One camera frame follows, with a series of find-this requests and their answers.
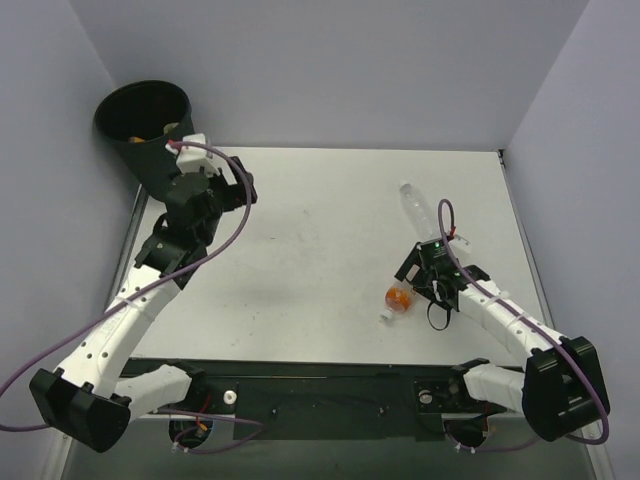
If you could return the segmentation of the orange label clear bottle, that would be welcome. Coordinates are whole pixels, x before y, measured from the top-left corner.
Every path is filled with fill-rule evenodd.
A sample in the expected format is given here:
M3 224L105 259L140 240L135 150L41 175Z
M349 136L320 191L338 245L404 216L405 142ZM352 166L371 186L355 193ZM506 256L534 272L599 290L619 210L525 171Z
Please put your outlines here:
M389 287L384 297L384 308L380 312L380 318L388 323L396 316L407 313L414 303L415 292L405 283L394 283Z

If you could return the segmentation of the clear water bottle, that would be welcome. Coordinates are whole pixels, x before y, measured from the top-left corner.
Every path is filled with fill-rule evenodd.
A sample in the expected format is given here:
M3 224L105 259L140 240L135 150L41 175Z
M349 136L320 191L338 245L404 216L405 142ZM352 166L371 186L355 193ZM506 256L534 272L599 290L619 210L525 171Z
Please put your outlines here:
M402 182L399 195L403 211L419 240L426 242L434 239L439 233L437 220L422 191L409 182Z

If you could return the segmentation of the yellow bottle with blue cap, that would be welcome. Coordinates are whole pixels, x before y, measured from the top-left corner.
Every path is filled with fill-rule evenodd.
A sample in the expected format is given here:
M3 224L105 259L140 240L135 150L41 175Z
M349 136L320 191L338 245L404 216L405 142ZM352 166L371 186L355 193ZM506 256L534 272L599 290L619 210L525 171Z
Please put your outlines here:
M178 122L168 123L163 127L163 134L166 135L179 125Z

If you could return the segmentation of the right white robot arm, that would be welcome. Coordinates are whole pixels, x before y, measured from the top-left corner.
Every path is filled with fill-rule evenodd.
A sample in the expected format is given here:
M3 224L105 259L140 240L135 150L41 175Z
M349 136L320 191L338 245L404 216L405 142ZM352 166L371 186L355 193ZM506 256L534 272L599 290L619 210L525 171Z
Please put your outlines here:
M481 401L524 416L543 440L554 441L596 421L610 402L594 345L573 339L525 313L481 268L451 258L452 241L417 243L396 280L447 315L475 321L518 362L519 370L474 359L452 369L449 402L468 409Z

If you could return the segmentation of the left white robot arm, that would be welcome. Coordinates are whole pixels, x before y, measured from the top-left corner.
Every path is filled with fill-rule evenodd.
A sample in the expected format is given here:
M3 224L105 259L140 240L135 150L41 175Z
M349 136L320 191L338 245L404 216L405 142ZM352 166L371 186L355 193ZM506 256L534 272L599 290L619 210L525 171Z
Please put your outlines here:
M142 244L107 319L91 328L54 371L34 374L29 390L47 426L103 453L142 415L167 404L186 412L203 405L204 384L179 363L129 380L120 375L156 317L208 258L221 216L256 202L252 175L237 157L227 163L235 184L220 169L206 166L172 180L166 211Z

